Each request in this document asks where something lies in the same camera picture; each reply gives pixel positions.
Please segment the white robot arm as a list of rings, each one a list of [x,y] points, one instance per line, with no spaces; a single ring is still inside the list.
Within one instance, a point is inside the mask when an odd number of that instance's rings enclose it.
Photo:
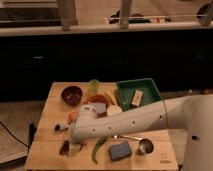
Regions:
[[[103,118],[83,105],[69,131],[70,142],[77,144],[166,128],[188,132],[183,171],[213,171],[213,94],[166,99]]]

